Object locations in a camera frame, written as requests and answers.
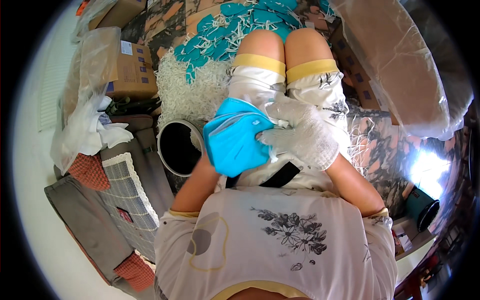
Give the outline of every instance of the clear plastic sheet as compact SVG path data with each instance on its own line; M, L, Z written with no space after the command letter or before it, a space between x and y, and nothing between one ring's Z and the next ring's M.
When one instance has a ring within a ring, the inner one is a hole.
M329 0L343 36L408 135L445 137L450 114L433 56L397 0Z
M78 43L89 31L88 24L90 21L108 12L115 3L117 3L117 0L90 0L78 19L77 26L72 33L72 42Z
M473 88L469 73L455 44L448 36L431 9L421 0L401 1L417 25L442 79L450 113L450 126L442 141L450 139L454 132L463 128L463 117L473 100Z
M59 100L60 116L50 149L50 156L62 175L86 139L91 116L97 113L105 96L119 51L118 27L89 31L78 44Z

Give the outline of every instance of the white work glove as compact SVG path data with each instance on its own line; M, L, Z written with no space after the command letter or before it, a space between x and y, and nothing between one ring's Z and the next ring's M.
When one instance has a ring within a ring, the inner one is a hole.
M325 170L338 155L338 143L322 120L317 107L286 96L265 107L271 118L287 120L292 129L273 128L257 135L277 153L291 151L301 161Z

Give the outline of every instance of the white floral shirt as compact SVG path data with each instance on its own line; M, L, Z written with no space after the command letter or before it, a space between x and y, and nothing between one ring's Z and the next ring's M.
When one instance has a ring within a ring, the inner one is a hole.
M167 212L156 234L156 298L226 300L250 287L285 297L390 300L397 268L385 214L362 218L330 193L262 187Z

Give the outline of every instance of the woman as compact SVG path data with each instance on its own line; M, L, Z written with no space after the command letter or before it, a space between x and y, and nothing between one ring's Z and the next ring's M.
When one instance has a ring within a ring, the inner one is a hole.
M266 113L293 129L257 135L283 154L234 189L214 193L220 174L200 159L160 218L156 298L392 299L392 219L349 162L342 73L325 39L303 28L283 45L272 31L252 31L231 75L230 97L277 99ZM254 186L288 161L305 172L281 189Z

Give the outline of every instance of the teal face mask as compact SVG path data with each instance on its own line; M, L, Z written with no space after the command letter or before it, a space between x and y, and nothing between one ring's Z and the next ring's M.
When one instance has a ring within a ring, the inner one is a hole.
M255 135L273 126L252 104L235 98L225 99L215 118L204 126L210 163L218 173L229 177L265 164L271 147L257 141Z

